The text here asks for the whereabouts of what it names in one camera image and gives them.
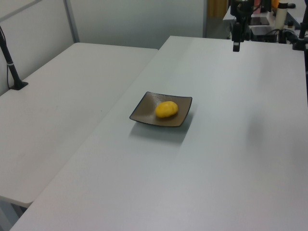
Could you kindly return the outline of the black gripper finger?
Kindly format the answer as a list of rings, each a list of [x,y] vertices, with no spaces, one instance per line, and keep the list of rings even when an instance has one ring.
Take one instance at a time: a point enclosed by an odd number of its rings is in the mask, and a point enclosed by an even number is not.
[[[244,40],[250,40],[251,38],[251,29],[247,21],[243,22],[243,38]]]
[[[242,34],[242,25],[240,23],[234,23],[232,28],[232,41],[233,41],[233,51],[240,51],[241,43],[241,34]]]

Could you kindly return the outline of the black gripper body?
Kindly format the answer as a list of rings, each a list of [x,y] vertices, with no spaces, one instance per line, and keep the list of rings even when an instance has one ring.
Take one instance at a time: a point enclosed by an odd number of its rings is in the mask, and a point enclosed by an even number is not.
[[[230,14],[235,16],[237,23],[241,23],[245,18],[247,19],[250,17],[252,13],[252,0],[231,0]]]

